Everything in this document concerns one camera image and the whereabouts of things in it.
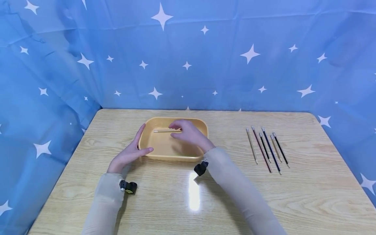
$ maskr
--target blue backdrop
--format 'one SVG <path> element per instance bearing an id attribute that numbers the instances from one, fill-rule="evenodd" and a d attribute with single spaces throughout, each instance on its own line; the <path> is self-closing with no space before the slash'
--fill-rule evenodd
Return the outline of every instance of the blue backdrop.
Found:
<path id="1" fill-rule="evenodd" d="M 376 3 L 0 0 L 0 233 L 24 234 L 96 111 L 308 111 L 376 204 Z"/>

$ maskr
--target wooden table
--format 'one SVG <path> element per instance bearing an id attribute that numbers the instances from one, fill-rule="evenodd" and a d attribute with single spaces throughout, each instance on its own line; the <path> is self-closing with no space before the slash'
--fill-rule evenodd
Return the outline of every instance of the wooden table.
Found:
<path id="1" fill-rule="evenodd" d="M 195 117 L 259 189 L 288 234 L 375 234 L 376 210 L 309 113 L 111 110 L 98 111 L 53 189 L 30 234 L 79 234 L 94 190 L 111 159 L 151 117 Z M 267 170 L 245 128 L 277 133 L 291 169 Z M 118 234 L 249 234 L 244 219 L 209 173 L 196 178 L 196 163 L 139 159 L 127 181 L 136 195 L 120 209 Z"/>

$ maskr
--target sheer sleeve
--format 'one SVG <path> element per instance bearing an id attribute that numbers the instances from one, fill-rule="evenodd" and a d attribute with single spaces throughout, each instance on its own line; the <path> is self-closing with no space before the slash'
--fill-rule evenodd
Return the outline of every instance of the sheer sleeve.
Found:
<path id="1" fill-rule="evenodd" d="M 124 192 L 121 174 L 105 173 L 99 180 L 94 199 L 81 234 L 113 234 Z"/>
<path id="2" fill-rule="evenodd" d="M 211 149 L 204 157 L 209 163 L 207 169 L 211 176 L 234 201 L 253 234 L 286 234 L 261 194 L 224 150 Z"/>

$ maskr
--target left hand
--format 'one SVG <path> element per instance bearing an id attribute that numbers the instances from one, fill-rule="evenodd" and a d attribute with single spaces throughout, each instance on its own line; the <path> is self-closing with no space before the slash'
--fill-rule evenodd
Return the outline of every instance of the left hand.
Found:
<path id="1" fill-rule="evenodd" d="M 143 124 L 140 127 L 133 141 L 111 161 L 107 173 L 121 174 L 121 171 L 127 164 L 133 162 L 141 156 L 151 153 L 154 150 L 151 147 L 138 149 L 138 141 L 141 138 L 141 134 L 144 131 L 145 126 L 146 125 Z"/>

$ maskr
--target plastic tray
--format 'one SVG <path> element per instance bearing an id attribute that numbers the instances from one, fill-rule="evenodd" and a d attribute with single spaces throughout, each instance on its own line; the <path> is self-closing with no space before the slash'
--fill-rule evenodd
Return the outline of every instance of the plastic tray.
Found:
<path id="1" fill-rule="evenodd" d="M 167 161 L 189 161 L 202 160 L 203 152 L 196 146 L 171 137 L 171 133 L 155 133 L 154 130 L 167 130 L 174 121 L 185 119 L 191 121 L 205 136 L 209 137 L 208 126 L 197 118 L 172 118 L 154 117 L 146 122 L 146 127 L 139 140 L 140 149 L 153 147 L 154 151 L 146 155 L 151 159 Z"/>

